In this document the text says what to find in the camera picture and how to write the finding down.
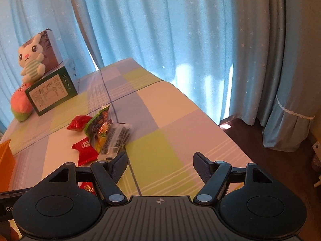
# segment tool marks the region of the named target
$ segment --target orange container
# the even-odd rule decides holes
[[[9,147],[10,140],[0,144],[0,192],[8,191],[16,160]]]

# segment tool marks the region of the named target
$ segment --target green plush base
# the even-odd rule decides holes
[[[17,113],[17,112],[15,112],[12,108],[11,108],[11,111],[12,111],[14,117],[15,117],[19,122],[25,121],[27,118],[29,118],[29,116],[30,116],[31,113],[32,113],[32,112],[30,112],[30,113]]]

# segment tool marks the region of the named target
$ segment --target white bunny plush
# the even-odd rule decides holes
[[[41,63],[44,55],[43,48],[39,44],[40,39],[41,35],[37,34],[31,44],[26,45],[26,47],[21,46],[18,49],[18,63],[23,68],[21,75],[24,84],[37,81],[46,71],[46,66]]]

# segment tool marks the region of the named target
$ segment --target black device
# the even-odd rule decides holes
[[[32,240],[300,240],[304,203],[257,164],[233,168],[200,152],[193,165],[205,185],[190,196],[126,196],[116,185],[122,152],[90,167],[67,162],[28,190],[0,194],[0,221],[14,219]],[[78,187],[93,182],[97,196]],[[244,182],[226,194],[230,183]]]

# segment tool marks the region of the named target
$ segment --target striped shirt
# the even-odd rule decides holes
[[[26,64],[26,74],[29,75],[31,79],[36,78],[38,75],[39,64],[41,64],[41,62],[38,62],[37,60],[32,60]]]

